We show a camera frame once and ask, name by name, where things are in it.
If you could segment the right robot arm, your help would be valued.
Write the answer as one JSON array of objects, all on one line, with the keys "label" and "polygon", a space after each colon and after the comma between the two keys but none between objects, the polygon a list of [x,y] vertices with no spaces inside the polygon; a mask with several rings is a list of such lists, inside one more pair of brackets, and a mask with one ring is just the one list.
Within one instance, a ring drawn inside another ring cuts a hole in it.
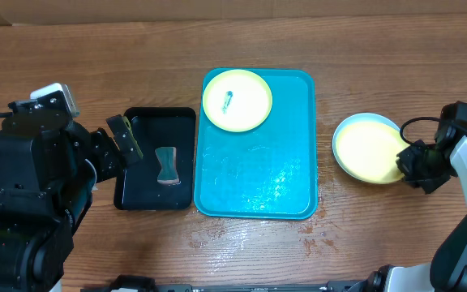
[{"label": "right robot arm", "polygon": [[367,264],[382,257],[414,259],[429,251],[432,261],[406,267],[382,264],[355,291],[467,291],[467,104],[442,108],[434,141],[410,141],[396,165],[411,195],[397,185],[347,186],[360,203],[345,208],[350,233]]}]

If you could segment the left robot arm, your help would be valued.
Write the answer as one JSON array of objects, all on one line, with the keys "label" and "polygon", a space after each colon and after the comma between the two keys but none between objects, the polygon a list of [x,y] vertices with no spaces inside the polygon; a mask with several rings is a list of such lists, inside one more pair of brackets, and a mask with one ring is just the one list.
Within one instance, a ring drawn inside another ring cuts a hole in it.
[{"label": "left robot arm", "polygon": [[0,291],[49,291],[62,279],[92,190],[142,154],[131,123],[94,132],[59,109],[3,115],[0,130]]}]

